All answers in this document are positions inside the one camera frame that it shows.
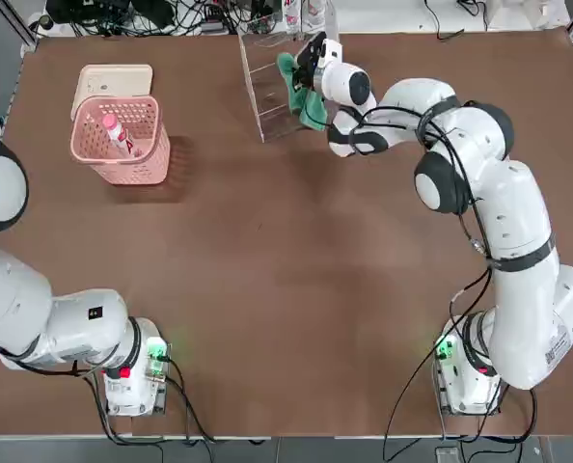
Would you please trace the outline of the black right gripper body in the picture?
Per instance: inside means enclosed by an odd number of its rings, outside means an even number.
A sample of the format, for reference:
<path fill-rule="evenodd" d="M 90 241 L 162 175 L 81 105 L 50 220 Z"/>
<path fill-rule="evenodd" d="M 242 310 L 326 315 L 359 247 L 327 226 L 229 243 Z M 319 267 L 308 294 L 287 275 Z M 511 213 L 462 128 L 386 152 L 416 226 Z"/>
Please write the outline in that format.
<path fill-rule="evenodd" d="M 292 66 L 292 88 L 295 91 L 310 90 L 314 87 L 314 73 L 325 40 L 326 33 L 324 31 L 318 32 L 306 42 L 295 56 L 295 64 Z"/>

